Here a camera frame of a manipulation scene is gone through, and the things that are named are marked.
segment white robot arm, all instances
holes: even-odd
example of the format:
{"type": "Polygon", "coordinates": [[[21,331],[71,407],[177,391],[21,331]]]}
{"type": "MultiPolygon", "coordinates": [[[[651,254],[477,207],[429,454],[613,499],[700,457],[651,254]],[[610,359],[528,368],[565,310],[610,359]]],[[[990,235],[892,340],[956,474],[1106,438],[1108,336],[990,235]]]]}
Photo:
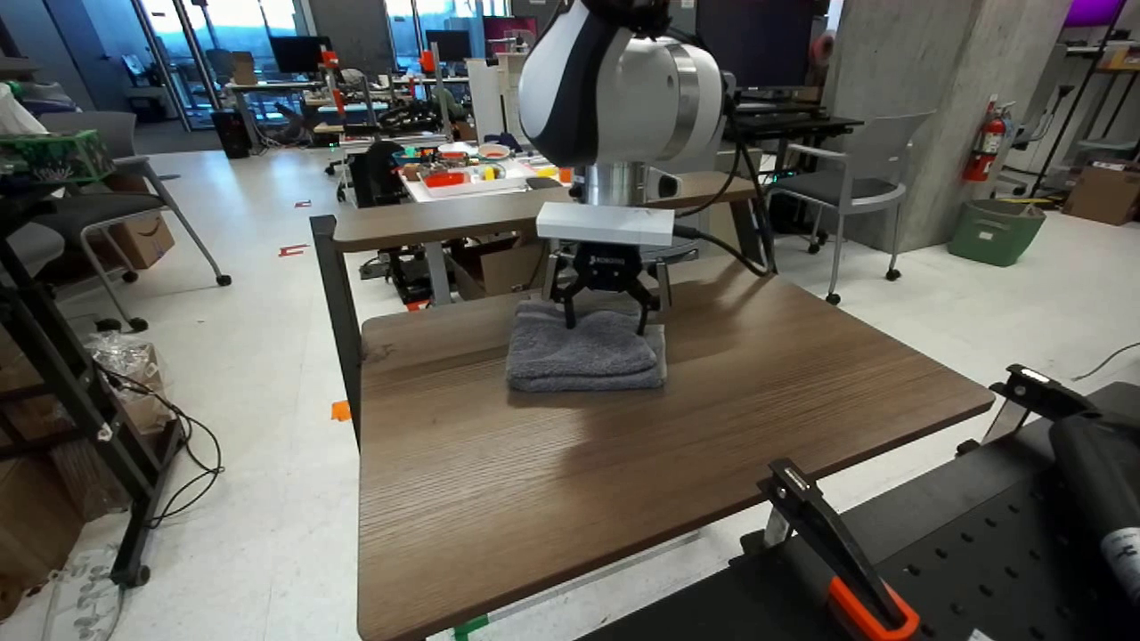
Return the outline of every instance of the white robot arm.
{"type": "Polygon", "coordinates": [[[668,25],[671,0],[565,0],[519,79],[534,149],[565,169],[711,158],[728,89],[705,49],[664,39],[668,25]]]}

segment wire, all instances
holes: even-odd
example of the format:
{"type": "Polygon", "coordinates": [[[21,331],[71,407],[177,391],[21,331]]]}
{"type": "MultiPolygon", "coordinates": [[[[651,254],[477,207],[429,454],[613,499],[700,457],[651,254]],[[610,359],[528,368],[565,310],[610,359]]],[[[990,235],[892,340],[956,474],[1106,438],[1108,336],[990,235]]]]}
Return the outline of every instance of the wire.
{"type": "Polygon", "coordinates": [[[1093,371],[1078,374],[1072,382],[1093,378],[1097,371],[1106,371],[1117,356],[1124,356],[1124,354],[1131,354],[1131,349],[1140,349],[1140,341],[1131,341],[1131,347],[1113,349],[1093,371]]]}
{"type": "Polygon", "coordinates": [[[738,263],[746,263],[755,277],[769,277],[769,272],[766,272],[764,263],[749,260],[743,251],[728,247],[728,242],[718,238],[718,235],[705,235],[705,232],[685,227],[685,223],[677,223],[675,235],[677,235],[677,238],[713,242],[713,247],[728,251],[738,263]]]}
{"type": "Polygon", "coordinates": [[[705,202],[700,202],[692,210],[677,210],[677,216],[692,216],[692,213],[701,213],[701,210],[718,207],[725,201],[725,194],[733,187],[743,158],[746,158],[746,147],[738,147],[733,169],[728,171],[725,187],[705,202]]]}
{"type": "Polygon", "coordinates": [[[98,362],[98,371],[100,371],[113,387],[137,391],[137,396],[151,396],[151,398],[156,398],[163,409],[173,409],[174,420],[177,420],[177,428],[181,428],[181,436],[185,436],[181,454],[191,457],[191,462],[192,462],[201,474],[191,479],[185,486],[177,486],[177,489],[173,490],[173,499],[155,513],[151,528],[163,528],[173,515],[177,515],[177,513],[192,509],[196,501],[204,501],[204,499],[211,495],[211,489],[217,486],[217,479],[220,479],[220,470],[226,470],[226,467],[220,467],[220,438],[217,438],[204,420],[191,416],[181,407],[174,407],[173,398],[163,398],[163,396],[155,391],[151,384],[131,382],[131,378],[103,368],[100,359],[92,359],[92,362],[98,362]],[[211,445],[215,445],[215,467],[204,462],[204,457],[192,448],[192,436],[196,436],[196,432],[204,432],[204,436],[211,438],[211,445]]]}

